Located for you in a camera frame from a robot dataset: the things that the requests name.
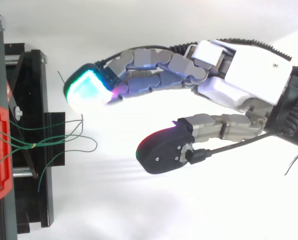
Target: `green wire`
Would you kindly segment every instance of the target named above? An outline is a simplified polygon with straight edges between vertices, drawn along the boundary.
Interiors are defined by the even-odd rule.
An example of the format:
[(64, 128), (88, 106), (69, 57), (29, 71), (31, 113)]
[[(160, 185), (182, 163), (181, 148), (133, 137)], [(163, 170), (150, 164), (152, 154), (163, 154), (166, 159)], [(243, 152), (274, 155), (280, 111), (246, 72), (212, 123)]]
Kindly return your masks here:
[(0, 137), (0, 140), (3, 141), (3, 142), (5, 142), (5, 143), (7, 143), (7, 144), (9, 144), (9, 145), (11, 145), (11, 146), (13, 146), (13, 147), (15, 147), (15, 148), (20, 148), (20, 149), (30, 149), (30, 148), (32, 148), (32, 147), (47, 147), (47, 146), (53, 146), (53, 145), (57, 145), (57, 144), (62, 144), (62, 143), (65, 143), (65, 142), (69, 142), (69, 141), (75, 140), (75, 139), (78, 138), (78, 137), (75, 137), (75, 138), (73, 138), (73, 139), (71, 139), (71, 140), (68, 140), (68, 141), (64, 141), (64, 140), (67, 139), (72, 133), (74, 133), (75, 130), (76, 130), (81, 124), (82, 124), (82, 132), (83, 132), (83, 115), (81, 115), (81, 116), (82, 116), (82, 119), (81, 119), (81, 120), (73, 120), (73, 121), (62, 122), (62, 123), (58, 123), (58, 124), (55, 124), (55, 125), (52, 125), (52, 126), (47, 126), (47, 127), (44, 127), (44, 128), (43, 128), (43, 129), (46, 129), (46, 128), (50, 128), (50, 127), (53, 127), (53, 126), (58, 126), (58, 125), (61, 125), (61, 124), (64, 124), (64, 123), (71, 123), (71, 122), (77, 122), (77, 121), (80, 121), (80, 123), (75, 127), (75, 129), (74, 129), (69, 135), (61, 135), (61, 136), (57, 136), (57, 137), (65, 137), (64, 139), (62, 139), (62, 140), (60, 140), (60, 141), (57, 141), (57, 142), (44, 143), (44, 142), (46, 142), (46, 141), (48, 141), (48, 140), (50, 140), (50, 139), (57, 138), (57, 137), (52, 137), (52, 138), (49, 137), (49, 138), (46, 138), (46, 139), (40, 141), (39, 143), (37, 143), (37, 144), (34, 146), (34, 143), (28, 143), (28, 142), (24, 142), (24, 141), (18, 140), (17, 138), (12, 137), (12, 136), (10, 136), (10, 135), (8, 135), (8, 134), (2, 132), (2, 131), (0, 131), (0, 134), (2, 134), (2, 135), (4, 135), (4, 136), (7, 136), (7, 137), (9, 137), (9, 138), (12, 139), (12, 140), (17, 141), (17, 142), (19, 142), (19, 143), (21, 143), (21, 144), (24, 144), (24, 145), (27, 145), (27, 146), (18, 146), (18, 145), (15, 145), (15, 144), (13, 144), (13, 143), (11, 143), (11, 142), (8, 142), (8, 141), (4, 140), (4, 139), (1, 138), (1, 137)]
[(17, 151), (21, 150), (20, 148), (15, 149), (14, 151), (12, 151), (11, 153), (9, 153), (8, 155), (6, 155), (4, 158), (2, 158), (0, 160), (0, 163), (2, 163), (5, 159), (7, 159), (9, 156), (11, 156), (13, 153), (16, 153)]
[[(47, 167), (48, 167), (48, 166), (49, 166), (49, 165), (50, 165), (50, 164), (51, 164), (51, 163), (52, 163), (52, 162), (53, 162), (59, 155), (64, 154), (64, 153), (67, 153), (67, 152), (83, 152), (83, 153), (91, 153), (91, 152), (94, 152), (94, 151), (97, 149), (97, 147), (98, 147), (98, 143), (97, 143), (93, 138), (91, 138), (91, 137), (88, 137), (88, 136), (82, 136), (82, 133), (83, 133), (83, 115), (82, 115), (82, 119), (81, 119), (81, 120), (67, 121), (67, 122), (58, 123), (58, 124), (55, 124), (55, 125), (52, 125), (52, 126), (47, 126), (47, 127), (42, 127), (42, 128), (23, 128), (23, 127), (20, 127), (20, 126), (18, 126), (17, 124), (15, 124), (15, 123), (13, 123), (13, 122), (10, 121), (13, 125), (15, 125), (15, 126), (21, 128), (21, 129), (23, 129), (23, 130), (42, 130), (42, 129), (46, 129), (46, 128), (51, 128), (51, 127), (59, 126), (59, 125), (61, 125), (61, 124), (71, 123), (71, 122), (78, 122), (78, 121), (80, 121), (80, 123), (75, 127), (75, 129), (74, 129), (69, 135), (60, 135), (60, 136), (49, 137), (49, 138), (46, 138), (46, 139), (40, 141), (40, 142), (37, 143), (37, 144), (32, 144), (32, 143), (23, 142), (23, 141), (21, 141), (21, 140), (18, 140), (18, 139), (16, 139), (16, 138), (14, 138), (14, 137), (12, 137), (12, 136), (10, 136), (10, 135), (8, 135), (8, 134), (6, 134), (6, 133), (0, 131), (1, 134), (3, 134), (3, 135), (5, 135), (5, 136), (7, 136), (7, 137), (9, 137), (9, 138), (11, 138), (11, 139), (13, 139), (13, 140), (19, 142), (19, 143), (22, 143), (22, 144), (25, 144), (25, 145), (26, 145), (26, 146), (17, 146), (17, 145), (15, 145), (15, 144), (12, 144), (11, 142), (8, 142), (8, 141), (4, 140), (3, 138), (0, 138), (0, 140), (2, 140), (3, 142), (8, 143), (8, 144), (10, 144), (10, 145), (13, 146), (13, 147), (16, 147), (16, 149), (15, 149), (14, 151), (12, 151), (10, 154), (8, 154), (8, 155), (6, 155), (5, 157), (3, 157), (3, 158), (0, 160), (0, 163), (2, 163), (7, 157), (11, 156), (12, 154), (14, 154), (14, 153), (16, 153), (17, 151), (22, 150), (22, 149), (27, 149), (27, 150), (28, 150), (28, 149), (31, 149), (32, 147), (47, 147), (47, 146), (53, 146), (53, 145), (57, 145), (57, 144), (62, 144), (62, 143), (70, 142), (70, 141), (75, 140), (75, 139), (77, 139), (77, 138), (79, 138), (79, 137), (81, 137), (81, 138), (86, 138), (86, 139), (90, 139), (90, 140), (92, 140), (93, 142), (95, 142), (96, 146), (95, 146), (95, 148), (94, 148), (93, 150), (90, 150), (90, 151), (86, 151), (86, 150), (66, 150), (66, 151), (63, 151), (63, 152), (57, 154), (54, 158), (52, 158), (52, 160), (51, 160), (51, 161), (44, 167), (44, 169), (43, 169), (43, 171), (42, 171), (42, 173), (41, 173), (40, 180), (39, 180), (39, 186), (38, 186), (38, 192), (39, 192), (39, 191), (40, 191), (40, 187), (41, 187), (42, 178), (43, 178), (43, 176), (44, 176), (44, 173), (45, 173)], [(81, 130), (81, 133), (80, 133), (79, 135), (73, 134), (73, 133), (76, 131), (76, 129), (77, 129), (81, 124), (82, 124), (82, 130)], [(70, 140), (66, 140), (68, 137), (75, 137), (75, 138), (70, 139)], [(46, 141), (49, 141), (49, 140), (52, 140), (52, 139), (56, 139), (56, 138), (63, 138), (63, 139), (60, 140), (60, 141), (56, 141), (56, 142), (44, 143), (44, 142), (46, 142)]]
[(86, 138), (86, 139), (91, 139), (92, 141), (95, 142), (96, 146), (93, 150), (90, 150), (90, 151), (85, 151), (85, 150), (66, 150), (66, 151), (63, 151), (59, 154), (57, 154), (54, 158), (52, 158), (52, 160), (45, 166), (45, 168), (43, 169), (43, 172), (41, 173), (41, 176), (40, 176), (40, 180), (39, 180), (39, 186), (38, 186), (38, 192), (40, 191), (40, 186), (41, 186), (41, 182), (42, 182), (42, 177), (44, 175), (44, 172), (46, 171), (47, 167), (54, 161), (55, 158), (57, 158), (59, 155), (61, 154), (64, 154), (64, 153), (67, 153), (67, 152), (83, 152), (83, 153), (91, 153), (91, 152), (94, 152), (97, 147), (98, 147), (98, 143), (97, 141), (95, 141), (93, 138), (91, 137), (88, 137), (88, 136), (82, 136), (82, 135), (72, 135), (72, 136), (78, 136), (78, 137), (81, 137), (81, 138)]
[(17, 125), (15, 122), (12, 122), (11, 120), (10, 120), (10, 123), (13, 124), (14, 126), (20, 128), (20, 129), (23, 129), (23, 130), (36, 131), (36, 130), (43, 130), (43, 129), (53, 128), (53, 127), (56, 127), (56, 126), (60, 126), (62, 124), (78, 122), (78, 121), (81, 121), (81, 120), (65, 121), (65, 122), (57, 123), (57, 124), (54, 124), (54, 125), (51, 125), (51, 126), (45, 126), (45, 127), (39, 127), (39, 128), (25, 128), (25, 127)]
[[(81, 133), (80, 133), (79, 135), (74, 135), (74, 136), (76, 136), (74, 139), (76, 139), (76, 138), (78, 138), (78, 137), (81, 136), (81, 134), (83, 133), (83, 116), (82, 116), (82, 120), (79, 120), (79, 121), (81, 121), (81, 122), (75, 127), (75, 129), (74, 129), (69, 135), (64, 135), (64, 136), (67, 136), (66, 138), (68, 138), (69, 136), (72, 136), (72, 134), (75, 132), (75, 130), (82, 124), (82, 131), (81, 131)], [(12, 139), (17, 140), (16, 138), (11, 137), (10, 135), (7, 135), (6, 133), (4, 133), (4, 132), (2, 132), (2, 131), (0, 131), (0, 133), (3, 134), (3, 135), (5, 135), (5, 136), (7, 136), (7, 137), (10, 137), (10, 138), (12, 138)], [(8, 141), (4, 140), (3, 138), (0, 138), (0, 140), (3, 141), (3, 142), (5, 142), (5, 143), (7, 143), (7, 144), (9, 144), (9, 145), (11, 145), (11, 146), (13, 146), (13, 147), (16, 147), (16, 148), (17, 148), (17, 149), (15, 149), (14, 151), (12, 151), (10, 154), (8, 154), (8, 155), (6, 155), (4, 158), (2, 158), (2, 159), (0, 160), (0, 163), (2, 163), (3, 160), (5, 160), (8, 156), (12, 155), (13, 153), (16, 153), (16, 152), (19, 151), (19, 150), (28, 150), (28, 149), (31, 149), (32, 146), (34, 145), (34, 144), (31, 144), (31, 143), (26, 143), (27, 146), (17, 146), (17, 145), (15, 145), (15, 144), (12, 144), (11, 142), (8, 142)], [(46, 146), (51, 146), (51, 145), (56, 145), (56, 144), (61, 144), (61, 143), (64, 143), (64, 142), (71, 141), (71, 140), (68, 140), (68, 141), (63, 141), (63, 140), (58, 141), (58, 142), (52, 142), (52, 143), (36, 144), (36, 147), (46, 147)]]

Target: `black cable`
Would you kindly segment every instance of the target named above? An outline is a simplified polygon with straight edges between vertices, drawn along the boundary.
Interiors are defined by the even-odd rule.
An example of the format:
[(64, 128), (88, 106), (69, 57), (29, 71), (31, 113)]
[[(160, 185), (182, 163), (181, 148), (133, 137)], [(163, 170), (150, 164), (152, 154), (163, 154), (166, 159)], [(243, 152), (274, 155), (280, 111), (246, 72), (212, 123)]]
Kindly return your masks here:
[(231, 150), (231, 149), (242, 147), (242, 146), (245, 146), (247, 144), (251, 144), (251, 143), (254, 143), (254, 142), (259, 141), (261, 139), (264, 139), (266, 137), (275, 136), (275, 135), (277, 135), (277, 133), (267, 132), (265, 134), (262, 134), (260, 136), (255, 136), (255, 137), (253, 137), (251, 139), (248, 139), (248, 140), (245, 140), (245, 141), (241, 141), (241, 142), (238, 142), (238, 143), (235, 143), (235, 144), (231, 144), (231, 145), (228, 145), (228, 146), (223, 146), (223, 147), (211, 150), (211, 154), (212, 155), (213, 154), (218, 154), (218, 153), (221, 153), (221, 152), (224, 152), (224, 151), (228, 151), (228, 150)]
[(289, 170), (291, 169), (292, 165), (295, 163), (295, 161), (297, 161), (298, 159), (298, 155), (295, 156), (295, 158), (292, 160), (291, 164), (290, 164), (290, 167), (288, 168), (287, 172), (284, 174), (285, 176), (287, 175), (287, 173), (289, 172)]
[[(133, 48), (130, 48), (130, 49), (127, 49), (127, 50), (135, 50), (135, 49), (162, 49), (162, 50), (169, 50), (169, 48), (166, 47), (166, 46), (158, 46), (158, 45), (137, 46), (137, 47), (133, 47)], [(122, 52), (124, 52), (124, 51), (121, 51), (121, 52), (119, 52), (117, 54), (114, 54), (113, 56), (110, 56), (107, 59), (102, 60), (101, 62), (104, 63), (104, 64), (106, 64), (108, 61), (111, 61), (111, 60), (119, 57)]]

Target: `coiled cable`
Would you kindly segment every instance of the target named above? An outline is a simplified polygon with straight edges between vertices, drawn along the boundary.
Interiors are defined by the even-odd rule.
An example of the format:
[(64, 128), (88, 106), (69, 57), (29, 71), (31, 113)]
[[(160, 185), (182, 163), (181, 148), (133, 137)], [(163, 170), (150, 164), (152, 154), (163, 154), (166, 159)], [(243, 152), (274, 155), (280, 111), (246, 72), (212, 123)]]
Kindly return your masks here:
[[(291, 75), (298, 77), (298, 66), (294, 66)], [(298, 102), (291, 108), (285, 117), (281, 130), (283, 133), (293, 136), (298, 128)]]
[(190, 45), (197, 45), (198, 42), (190, 42), (187, 44), (180, 44), (169, 47), (169, 50), (174, 52), (175, 54), (184, 55)]

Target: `black metal frame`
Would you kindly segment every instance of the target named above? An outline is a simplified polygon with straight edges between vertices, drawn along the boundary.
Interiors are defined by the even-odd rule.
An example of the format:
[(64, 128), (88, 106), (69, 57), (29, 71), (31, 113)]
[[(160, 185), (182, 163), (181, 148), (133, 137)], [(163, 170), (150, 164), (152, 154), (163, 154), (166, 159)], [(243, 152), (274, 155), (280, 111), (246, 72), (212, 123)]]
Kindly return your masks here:
[[(45, 64), (42, 62), (44, 54), (40, 50), (21, 52), (12, 49), (13, 44), (6, 44), (6, 56), (11, 52), (19, 55), (17, 65), (7, 65), (7, 78), (10, 88), (13, 88), (13, 97), (10, 99), (10, 118), (16, 122), (14, 108), (20, 107), (23, 111), (21, 120), (17, 122), (26, 128), (42, 128), (57, 123), (65, 122), (65, 113), (48, 113), (47, 83)], [(46, 128), (44, 130), (24, 131), (16, 126), (11, 126), (11, 135), (25, 142), (37, 143), (46, 138), (65, 134), (65, 124)], [(53, 194), (52, 173), (47, 168), (44, 173), (40, 192), (38, 190), (39, 179), (46, 164), (56, 154), (63, 152), (64, 144), (39, 147), (23, 150), (13, 154), (14, 167), (29, 166), (33, 177), (15, 178), (15, 198), (17, 206), (18, 233), (29, 233), (29, 223), (41, 222), (41, 227), (49, 227), (53, 221)], [(64, 154), (60, 155), (52, 166), (63, 166)]]
[[(5, 64), (6, 55), (20, 55), (16, 65)], [(25, 128), (43, 128), (63, 123), (65, 113), (49, 113), (44, 54), (40, 50), (25, 52), (23, 43), (5, 44), (0, 31), (0, 106), (10, 109), (10, 119)], [(7, 81), (13, 95), (8, 101)], [(23, 111), (16, 121), (14, 108)], [(11, 135), (27, 143), (38, 143), (45, 138), (65, 134), (65, 124), (27, 131), (10, 125)], [(48, 167), (38, 192), (39, 176), (50, 160), (65, 150), (64, 143), (56, 146), (21, 150), (12, 155), (13, 167), (29, 167), (32, 177), (14, 178), (14, 188), (0, 200), (0, 240), (16, 240), (17, 234), (29, 233), (29, 223), (41, 222), (49, 227), (54, 221), (52, 174)], [(50, 166), (63, 166), (65, 155), (60, 155)]]

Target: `wire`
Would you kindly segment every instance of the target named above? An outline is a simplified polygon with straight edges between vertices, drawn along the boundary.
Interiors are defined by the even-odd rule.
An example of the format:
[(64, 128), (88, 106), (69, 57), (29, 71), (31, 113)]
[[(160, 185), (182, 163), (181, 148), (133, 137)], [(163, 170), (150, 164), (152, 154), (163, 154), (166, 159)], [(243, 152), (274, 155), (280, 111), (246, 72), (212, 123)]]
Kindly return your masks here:
[(288, 168), (287, 172), (284, 174), (285, 176), (288, 174), (289, 170), (291, 169), (292, 165), (295, 163), (295, 161), (297, 161), (298, 159), (298, 155), (295, 156), (295, 158), (292, 160), (292, 162), (290, 163), (290, 167)]
[(63, 124), (72, 123), (72, 122), (79, 122), (79, 121), (81, 121), (81, 120), (65, 121), (65, 122), (57, 123), (57, 124), (54, 124), (54, 125), (51, 125), (51, 126), (38, 127), (38, 128), (25, 128), (25, 127), (17, 125), (15, 122), (12, 122), (11, 120), (10, 120), (10, 123), (13, 124), (14, 126), (20, 128), (20, 129), (22, 129), (22, 130), (35, 131), (35, 130), (43, 130), (43, 129), (53, 128), (53, 127), (60, 126), (60, 125), (63, 125)]
[(2, 163), (5, 159), (7, 159), (12, 154), (16, 153), (17, 151), (21, 150), (20, 148), (15, 149), (14, 151), (10, 152), (8, 155), (6, 155), (4, 158), (0, 160), (0, 163)]
[(58, 74), (60, 75), (60, 78), (62, 79), (62, 82), (65, 84), (63, 77), (61, 76), (60, 72), (58, 71)]
[[(65, 123), (71, 123), (71, 122), (77, 122), (77, 121), (79, 121), (80, 123), (75, 127), (75, 129), (69, 135), (60, 135), (60, 136), (49, 137), (49, 138), (46, 138), (46, 139), (40, 141), (39, 143), (27, 143), (27, 142), (21, 141), (21, 140), (15, 138), (15, 137), (12, 137), (12, 136), (10, 136), (10, 135), (8, 135), (8, 134), (0, 131), (0, 134), (2, 134), (4, 136), (7, 136), (7, 137), (11, 138), (12, 140), (17, 141), (17, 142), (20, 142), (20, 143), (22, 143), (24, 145), (27, 145), (27, 146), (18, 146), (18, 145), (15, 145), (15, 144), (11, 143), (11, 142), (6, 141), (3, 138), (0, 138), (0, 140), (3, 141), (3, 142), (5, 142), (5, 143), (7, 143), (7, 144), (9, 144), (9, 145), (11, 145), (11, 146), (13, 146), (13, 147), (15, 147), (15, 148), (20, 148), (20, 149), (30, 149), (30, 148), (33, 148), (33, 146), (34, 147), (46, 147), (46, 146), (53, 146), (53, 145), (57, 145), (57, 144), (69, 142), (69, 141), (72, 141), (72, 140), (75, 140), (76, 138), (78, 138), (78, 137), (75, 137), (73, 139), (70, 139), (68, 141), (65, 141), (65, 139), (67, 139), (69, 136), (71, 136), (71, 134), (73, 134), (75, 132), (75, 130), (81, 124), (82, 124), (82, 131), (81, 131), (80, 134), (83, 133), (83, 121), (84, 120), (83, 120), (83, 115), (82, 114), (81, 114), (81, 117), (82, 117), (81, 120), (72, 120), (72, 121), (62, 122), (62, 123), (58, 123), (58, 124), (55, 124), (55, 125), (51, 125), (51, 126), (47, 126), (47, 127), (42, 127), (42, 128), (24, 128), (25, 130), (41, 130), (41, 129), (47, 129), (47, 128), (51, 128), (51, 127), (54, 127), (54, 126), (62, 125), (62, 124), (65, 124)], [(64, 139), (62, 139), (60, 141), (57, 141), (57, 142), (44, 143), (44, 142), (46, 142), (46, 141), (48, 141), (50, 139), (54, 139), (54, 138), (64, 138)]]
[(92, 141), (95, 142), (96, 146), (93, 150), (90, 150), (90, 151), (86, 151), (86, 150), (66, 150), (66, 151), (63, 151), (59, 154), (57, 154), (54, 158), (52, 158), (52, 160), (45, 166), (45, 168), (43, 169), (42, 173), (41, 173), (41, 176), (40, 176), (40, 180), (39, 180), (39, 186), (38, 186), (38, 192), (40, 191), (40, 186), (41, 186), (41, 182), (42, 182), (42, 178), (43, 178), (43, 175), (44, 175), (44, 172), (46, 171), (47, 167), (54, 161), (54, 159), (56, 159), (59, 155), (61, 154), (64, 154), (64, 153), (67, 153), (67, 152), (83, 152), (83, 153), (91, 153), (91, 152), (94, 152), (97, 147), (98, 147), (98, 143), (97, 141), (95, 141), (93, 138), (91, 137), (88, 137), (88, 136), (81, 136), (81, 135), (72, 135), (72, 136), (78, 136), (80, 138), (86, 138), (86, 139), (91, 139)]
[(228, 150), (231, 150), (231, 149), (242, 147), (242, 146), (245, 146), (247, 144), (251, 144), (251, 143), (254, 143), (254, 142), (259, 141), (261, 139), (264, 139), (266, 137), (276, 136), (276, 135), (277, 135), (277, 133), (275, 133), (275, 132), (267, 132), (265, 134), (253, 137), (253, 138), (245, 140), (245, 141), (241, 141), (241, 142), (231, 144), (231, 145), (228, 145), (228, 146), (223, 146), (223, 147), (220, 147), (220, 148), (216, 148), (214, 150), (211, 150), (211, 154), (212, 155), (213, 154), (218, 154), (218, 153), (221, 153), (221, 152), (224, 152), (224, 151), (228, 151)]
[[(166, 47), (166, 46), (158, 46), (158, 45), (137, 46), (137, 47), (129, 48), (127, 50), (135, 50), (135, 49), (162, 49), (162, 50), (169, 50), (169, 48)], [(121, 51), (121, 52), (119, 52), (117, 54), (114, 54), (114, 55), (108, 57), (107, 59), (102, 60), (101, 62), (107, 63), (108, 61), (111, 61), (111, 60), (119, 57), (122, 52), (124, 52), (124, 51)]]
[[(81, 136), (82, 133), (83, 133), (83, 115), (81, 115), (81, 116), (82, 116), (82, 119), (79, 120), (80, 123), (75, 127), (75, 129), (74, 129), (69, 135), (62, 135), (62, 136), (49, 137), (49, 138), (47, 138), (47, 139), (44, 139), (44, 140), (40, 141), (39, 143), (26, 143), (26, 142), (22, 142), (22, 141), (20, 141), (20, 140), (14, 138), (14, 137), (11, 137), (10, 135), (7, 135), (6, 133), (0, 131), (1, 134), (5, 135), (5, 136), (7, 136), (7, 137), (10, 137), (11, 139), (14, 139), (14, 140), (16, 140), (16, 141), (18, 141), (18, 142), (22, 142), (22, 143), (26, 144), (26, 146), (17, 146), (17, 145), (15, 145), (15, 144), (12, 144), (11, 142), (6, 141), (6, 140), (3, 139), (3, 138), (0, 138), (0, 140), (2, 140), (3, 142), (8, 143), (9, 145), (11, 145), (11, 146), (13, 146), (13, 147), (16, 147), (16, 149), (15, 149), (14, 151), (12, 151), (10, 154), (8, 154), (8, 155), (6, 155), (4, 158), (2, 158), (2, 159), (0, 160), (0, 163), (2, 163), (3, 160), (5, 160), (8, 156), (12, 155), (13, 153), (16, 153), (17, 151), (19, 151), (19, 150), (23, 150), (23, 149), (25, 149), (25, 150), (31, 149), (31, 148), (33, 148), (33, 146), (34, 146), (34, 147), (47, 147), (47, 146), (52, 146), (52, 145), (57, 145), (57, 144), (62, 144), (62, 143), (65, 143), (65, 142), (69, 142), (69, 141), (72, 141), (72, 140), (74, 140), (74, 139), (76, 139), (76, 138), (78, 138), (78, 137), (88, 138), (88, 137), (85, 137), (85, 136)], [(81, 130), (81, 133), (80, 133), (79, 135), (73, 135), (73, 133), (75, 132), (75, 130), (76, 130), (81, 124), (82, 124), (82, 130)], [(76, 136), (76, 137), (73, 138), (73, 139), (70, 139), (70, 140), (65, 141), (65, 139), (67, 139), (67, 138), (70, 137), (70, 136)], [(61, 138), (64, 138), (64, 139), (62, 139), (62, 140), (60, 140), (60, 141), (57, 141), (57, 142), (43, 143), (43, 142), (48, 141), (48, 140), (50, 140), (50, 139), (60, 138), (60, 137), (61, 137)]]

